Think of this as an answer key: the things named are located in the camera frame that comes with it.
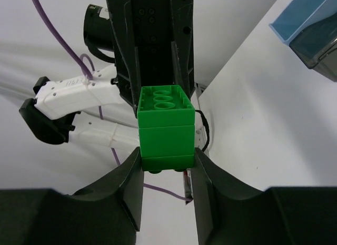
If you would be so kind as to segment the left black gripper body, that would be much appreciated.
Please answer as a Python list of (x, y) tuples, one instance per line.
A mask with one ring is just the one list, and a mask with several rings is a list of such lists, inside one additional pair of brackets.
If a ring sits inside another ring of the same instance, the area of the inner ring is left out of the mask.
[(171, 85), (170, 0), (131, 0), (141, 85)]

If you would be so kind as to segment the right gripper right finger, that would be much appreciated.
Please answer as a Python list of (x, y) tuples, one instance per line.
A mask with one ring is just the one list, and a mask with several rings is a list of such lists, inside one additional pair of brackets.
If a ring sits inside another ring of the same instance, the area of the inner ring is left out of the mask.
[(261, 191), (200, 149), (191, 176), (199, 244), (336, 244), (335, 187)]

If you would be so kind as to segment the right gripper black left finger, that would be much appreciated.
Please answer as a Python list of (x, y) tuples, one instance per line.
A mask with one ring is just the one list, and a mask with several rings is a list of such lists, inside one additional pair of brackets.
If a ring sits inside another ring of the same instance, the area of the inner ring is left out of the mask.
[(144, 172), (140, 148), (72, 195), (53, 189), (1, 191), (1, 244), (135, 244)]

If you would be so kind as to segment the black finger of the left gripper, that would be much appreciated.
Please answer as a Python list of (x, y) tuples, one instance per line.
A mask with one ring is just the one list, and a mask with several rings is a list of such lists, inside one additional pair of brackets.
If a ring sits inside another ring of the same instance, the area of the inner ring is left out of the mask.
[(131, 0), (106, 0), (113, 33), (120, 96), (137, 114), (141, 91), (140, 64), (135, 46)]

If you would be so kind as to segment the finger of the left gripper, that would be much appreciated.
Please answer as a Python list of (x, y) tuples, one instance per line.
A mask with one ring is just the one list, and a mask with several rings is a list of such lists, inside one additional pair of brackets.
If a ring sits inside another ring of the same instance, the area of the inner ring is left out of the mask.
[(194, 92), (193, 0), (170, 0), (174, 83)]

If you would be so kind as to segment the green lego brick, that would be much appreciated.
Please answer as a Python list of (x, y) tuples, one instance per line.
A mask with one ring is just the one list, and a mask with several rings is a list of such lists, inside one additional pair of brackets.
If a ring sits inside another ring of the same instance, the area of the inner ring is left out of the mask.
[(143, 171), (193, 167), (195, 109), (179, 85), (143, 87), (137, 121)]

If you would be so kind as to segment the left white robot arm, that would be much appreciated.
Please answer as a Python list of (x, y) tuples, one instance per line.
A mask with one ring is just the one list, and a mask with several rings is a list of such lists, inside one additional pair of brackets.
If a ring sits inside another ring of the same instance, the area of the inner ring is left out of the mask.
[(89, 5), (84, 42), (108, 63), (67, 80), (41, 77), (19, 113), (42, 142), (194, 149), (193, 0)]

